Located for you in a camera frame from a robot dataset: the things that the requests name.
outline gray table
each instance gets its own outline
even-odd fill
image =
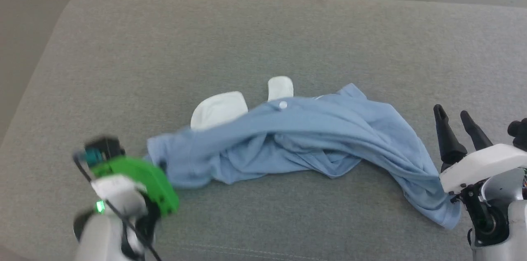
[[[353,82],[391,103],[437,167],[436,103],[462,143],[462,109],[510,142],[508,123],[527,113],[526,17],[401,0],[72,0],[0,148],[0,244],[70,260],[72,219],[96,200],[70,160],[83,141],[112,133],[143,155],[205,98],[239,90],[254,107],[276,75],[298,96]],[[178,193],[156,245],[166,261],[471,259],[466,214],[442,229],[367,162],[335,180],[299,172]]]

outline white cloth piece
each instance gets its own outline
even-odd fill
[[[248,111],[241,92],[217,94],[196,107],[190,118],[190,128],[196,131],[207,130],[231,122]]]
[[[293,81],[291,81],[289,77],[272,77],[267,82],[267,87],[269,87],[269,97],[267,98],[267,101],[293,97]]]

